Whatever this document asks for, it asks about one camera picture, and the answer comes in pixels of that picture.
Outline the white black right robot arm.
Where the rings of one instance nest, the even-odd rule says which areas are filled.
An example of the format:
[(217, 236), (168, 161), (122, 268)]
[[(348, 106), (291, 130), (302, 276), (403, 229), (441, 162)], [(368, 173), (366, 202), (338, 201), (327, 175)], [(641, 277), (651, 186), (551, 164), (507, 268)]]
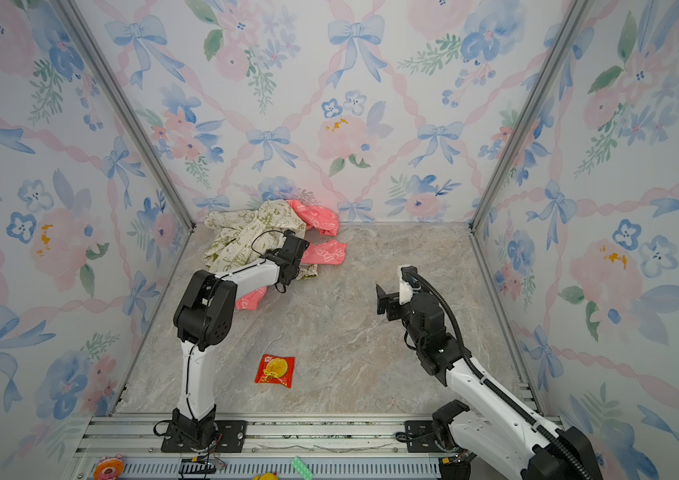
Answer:
[(473, 454), (507, 479), (599, 479), (587, 435), (563, 429), (511, 394), (463, 343), (451, 306), (431, 286), (378, 287), (377, 314), (399, 321), (405, 343), (427, 374), (457, 394), (431, 418), (441, 449)]

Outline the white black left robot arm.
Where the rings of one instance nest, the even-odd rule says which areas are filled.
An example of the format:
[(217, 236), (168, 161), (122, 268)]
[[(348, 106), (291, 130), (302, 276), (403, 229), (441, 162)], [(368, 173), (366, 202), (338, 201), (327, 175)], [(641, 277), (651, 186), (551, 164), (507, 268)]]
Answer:
[(197, 271), (174, 315), (183, 353), (181, 394), (170, 432), (198, 449), (217, 438), (214, 393), (217, 347), (233, 325), (236, 303), (263, 287), (289, 286), (297, 279), (310, 242), (286, 230), (276, 247), (228, 272)]

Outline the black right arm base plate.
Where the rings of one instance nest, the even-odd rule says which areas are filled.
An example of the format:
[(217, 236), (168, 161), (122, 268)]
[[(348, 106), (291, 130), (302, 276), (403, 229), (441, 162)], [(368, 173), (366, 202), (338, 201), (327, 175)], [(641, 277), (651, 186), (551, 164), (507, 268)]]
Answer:
[(449, 429), (437, 420), (407, 420), (395, 439), (405, 444), (409, 453), (447, 453), (455, 448)]

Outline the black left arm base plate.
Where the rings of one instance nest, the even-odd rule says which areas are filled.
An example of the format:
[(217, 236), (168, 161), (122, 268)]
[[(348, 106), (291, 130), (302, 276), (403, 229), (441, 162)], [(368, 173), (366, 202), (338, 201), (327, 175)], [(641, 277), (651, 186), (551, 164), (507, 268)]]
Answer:
[(163, 434), (162, 453), (242, 453), (248, 422), (216, 420), (199, 422), (172, 421)]

